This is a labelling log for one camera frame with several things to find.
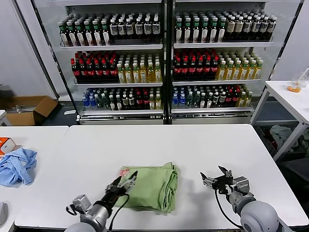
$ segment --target folded green towel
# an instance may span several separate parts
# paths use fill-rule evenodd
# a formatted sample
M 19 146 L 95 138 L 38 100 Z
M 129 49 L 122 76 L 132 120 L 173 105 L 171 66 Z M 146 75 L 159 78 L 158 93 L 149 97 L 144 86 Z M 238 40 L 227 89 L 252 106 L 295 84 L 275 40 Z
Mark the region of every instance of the folded green towel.
M 130 199 L 125 207 L 144 207 L 171 213 L 175 209 L 178 184 L 178 168 L 171 162 L 162 167 L 122 167 L 120 175 L 126 180 L 138 171 L 135 185 L 128 193 Z M 127 196 L 120 197 L 116 206 L 121 206 Z

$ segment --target cardboard box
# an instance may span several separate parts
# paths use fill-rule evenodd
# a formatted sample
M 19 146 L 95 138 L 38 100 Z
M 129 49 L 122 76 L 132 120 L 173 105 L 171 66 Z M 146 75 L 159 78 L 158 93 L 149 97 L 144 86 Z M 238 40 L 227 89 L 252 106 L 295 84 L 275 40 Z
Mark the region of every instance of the cardboard box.
M 16 105 L 34 106 L 32 112 L 8 113 L 6 116 L 13 126 L 40 125 L 49 116 L 58 102 L 48 96 L 11 97 L 0 99 L 0 109 L 12 109 Z

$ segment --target blue cloth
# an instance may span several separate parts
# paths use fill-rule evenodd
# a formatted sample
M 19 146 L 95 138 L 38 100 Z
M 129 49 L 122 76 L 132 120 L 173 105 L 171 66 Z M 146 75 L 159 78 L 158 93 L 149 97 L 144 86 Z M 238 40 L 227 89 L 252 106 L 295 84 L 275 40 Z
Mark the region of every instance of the blue cloth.
M 30 185 L 33 179 L 27 169 L 35 167 L 37 152 L 20 148 L 5 154 L 0 160 L 0 185 L 11 186 L 18 179 Z

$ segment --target yellow juice bottle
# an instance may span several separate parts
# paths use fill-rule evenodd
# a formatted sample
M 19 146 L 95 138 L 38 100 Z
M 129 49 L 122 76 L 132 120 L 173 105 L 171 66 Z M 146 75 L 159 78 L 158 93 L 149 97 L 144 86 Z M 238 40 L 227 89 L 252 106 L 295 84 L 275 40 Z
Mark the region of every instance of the yellow juice bottle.
M 246 74 L 247 74 L 247 70 L 248 70 L 248 64 L 249 64 L 249 61 L 245 59 L 241 68 L 240 68 L 237 80 L 244 80 L 245 79 Z
M 239 75 L 239 70 L 240 70 L 240 64 L 241 64 L 241 61 L 236 60 L 236 65 L 233 67 L 231 80 L 237 80 L 237 77 Z
M 254 69 L 253 78 L 252 79 L 261 79 L 261 70 L 262 70 L 263 60 L 260 59 L 257 62 L 257 66 Z
M 225 60 L 221 61 L 220 68 L 216 73 L 216 80 L 222 81 L 225 73 Z
M 245 77 L 246 80 L 252 80 L 255 67 L 256 67 L 256 60 L 253 59 L 251 61 L 250 66 L 248 67 L 247 74 Z
M 232 72 L 233 72 L 233 64 L 234 62 L 232 60 L 230 60 L 228 62 L 227 67 L 225 68 L 225 72 L 224 72 L 224 76 L 223 76 L 223 80 L 231 80 L 231 76 L 232 76 Z

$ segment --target white table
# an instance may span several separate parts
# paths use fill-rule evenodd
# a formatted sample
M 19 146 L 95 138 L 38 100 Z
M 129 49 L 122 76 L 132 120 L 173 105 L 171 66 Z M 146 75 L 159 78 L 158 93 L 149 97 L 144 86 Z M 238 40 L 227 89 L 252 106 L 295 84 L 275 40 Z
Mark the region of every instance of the white table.
M 31 189 L 38 176 L 48 166 L 49 159 L 55 159 L 57 152 L 52 153 L 54 148 L 60 143 L 69 127 L 0 127 L 1 137 L 10 137 L 16 146 L 37 151 L 37 165 L 30 171 L 34 176 L 32 185 L 18 185 L 17 187 L 0 186 L 0 201 L 8 204 L 8 218 L 0 226 L 0 232 L 11 232 L 14 229 L 14 220 L 23 207 L 32 197 Z
M 50 160 L 36 179 L 33 197 L 15 220 L 17 226 L 67 228 L 79 222 L 79 217 L 65 211 L 77 195 L 86 194 L 94 203 L 123 165 L 158 166 L 169 161 L 181 170 L 176 210 L 164 215 L 124 208 L 115 218 L 115 230 L 235 228 L 221 214 L 214 191 L 203 186 L 199 174 L 220 176 L 218 165 L 231 169 L 235 177 L 247 177 L 256 198 L 271 204 L 287 225 L 309 223 L 249 124 L 72 126 L 57 155 L 61 159 Z M 219 197 L 227 215 L 239 223 L 225 196 Z
M 285 141 L 282 147 L 274 156 L 274 160 L 278 160 L 281 155 L 288 151 L 299 136 L 306 130 L 309 124 L 309 86 L 302 88 L 299 93 L 288 91 L 290 81 L 266 81 L 266 88 L 255 109 L 250 120 L 250 124 L 254 125 L 261 109 L 263 108 L 269 94 L 272 94 L 284 108 L 287 109 L 299 121 L 298 126 L 294 129 L 290 137 Z

